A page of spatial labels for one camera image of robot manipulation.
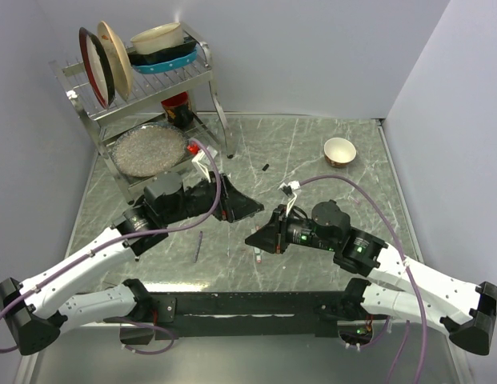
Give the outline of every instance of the cream plate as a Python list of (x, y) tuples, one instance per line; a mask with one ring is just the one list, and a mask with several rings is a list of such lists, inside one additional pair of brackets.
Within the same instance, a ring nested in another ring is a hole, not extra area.
[(125, 101), (129, 98), (133, 86), (133, 73), (129, 56), (122, 40), (106, 22), (97, 25), (98, 39), (102, 43), (113, 72), (114, 88)]

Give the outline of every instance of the plate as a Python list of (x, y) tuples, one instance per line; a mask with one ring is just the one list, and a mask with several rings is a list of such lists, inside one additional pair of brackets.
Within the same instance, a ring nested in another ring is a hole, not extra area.
[(187, 154), (187, 138), (169, 123), (147, 122), (120, 136), (111, 155), (118, 170), (145, 178), (170, 170)]
[(160, 62), (152, 66), (133, 66), (136, 72), (140, 74), (160, 74), (161, 72), (167, 72), (168, 70), (176, 70), (183, 66), (187, 66), (189, 63), (193, 62), (197, 58), (197, 50), (194, 50), (186, 56), (181, 58), (176, 58), (175, 60), (170, 60), (169, 62)]
[(106, 52), (98, 37), (83, 27), (79, 28), (79, 48), (95, 97), (107, 109), (114, 98), (114, 80)]
[(193, 52), (197, 42), (191, 37), (184, 38), (184, 43), (180, 46), (172, 46), (164, 50), (158, 50), (153, 54), (139, 54), (138, 52), (130, 52), (129, 61), (133, 66), (152, 66), (160, 62), (169, 62), (176, 58), (181, 58)]
[(114, 88), (124, 101), (127, 101), (133, 87), (133, 73), (130, 68), (129, 56), (122, 40), (106, 22), (97, 26), (98, 39), (101, 42), (113, 73)]

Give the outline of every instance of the dish rack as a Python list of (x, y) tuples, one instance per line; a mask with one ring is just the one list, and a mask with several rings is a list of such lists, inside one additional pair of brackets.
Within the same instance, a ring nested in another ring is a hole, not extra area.
[[(213, 60), (208, 44), (192, 30), (186, 23), (181, 22), (185, 34), (193, 38), (200, 49), (197, 49), (198, 56), (195, 61), (168, 72), (160, 74), (139, 74), (133, 71), (133, 90), (125, 102), (120, 97), (114, 99), (109, 109), (104, 110), (94, 96), (94, 92), (88, 82), (84, 65), (81, 61), (75, 64), (67, 63), (67, 66), (61, 67), (56, 61), (50, 62), (56, 78), (61, 83), (66, 92), (66, 96), (78, 114), (86, 131), (90, 135), (99, 155), (106, 162), (106, 165), (117, 182), (118, 187), (126, 201), (130, 204), (142, 194), (143, 188), (150, 184), (155, 176), (149, 178), (134, 178), (123, 174), (114, 164), (111, 157), (111, 149), (116, 140), (128, 130), (134, 128), (116, 130), (114, 135), (106, 134), (106, 127), (113, 122), (122, 118), (135, 115), (153, 106), (163, 100), (171, 98), (176, 94), (188, 92), (191, 109), (194, 114), (194, 121), (187, 129), (182, 132), (188, 137), (205, 139), (204, 144), (210, 143), (213, 146), (220, 146), (228, 158), (234, 156), (234, 147), (232, 143), (232, 132), (226, 121), (225, 113), (218, 100), (216, 90), (216, 81), (213, 75)], [(193, 89), (200, 84), (209, 82), (210, 96), (212, 97), (214, 108), (218, 113), (219, 121), (223, 129), (223, 140), (220, 142), (217, 135), (214, 134), (197, 116), (196, 105), (194, 104)], [(150, 118), (147, 115), (147, 121), (160, 121), (164, 119), (164, 114), (156, 118)], [(188, 154), (179, 164), (171, 170), (181, 172), (190, 166), (192, 154)]]

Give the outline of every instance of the blue dish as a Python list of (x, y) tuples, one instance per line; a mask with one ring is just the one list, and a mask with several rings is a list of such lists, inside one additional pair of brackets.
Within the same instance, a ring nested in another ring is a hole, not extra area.
[(187, 66), (191, 62), (194, 62), (196, 58), (197, 58), (197, 50), (194, 50), (193, 52), (191, 52), (186, 56), (182, 56), (181, 58), (176, 58), (175, 60), (171, 60), (169, 62), (160, 62), (152, 66), (133, 66), (133, 68), (136, 72), (139, 72), (140, 74), (160, 74), (162, 72), (167, 72), (168, 70), (175, 70), (177, 68)]

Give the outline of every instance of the white bowl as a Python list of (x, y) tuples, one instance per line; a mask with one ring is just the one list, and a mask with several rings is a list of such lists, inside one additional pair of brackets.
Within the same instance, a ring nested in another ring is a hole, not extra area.
[(345, 138), (331, 138), (325, 142), (325, 159), (331, 166), (345, 166), (357, 155), (355, 146)]
[(171, 22), (137, 34), (130, 42), (139, 54), (153, 54), (158, 50), (183, 44), (184, 33), (180, 22)]

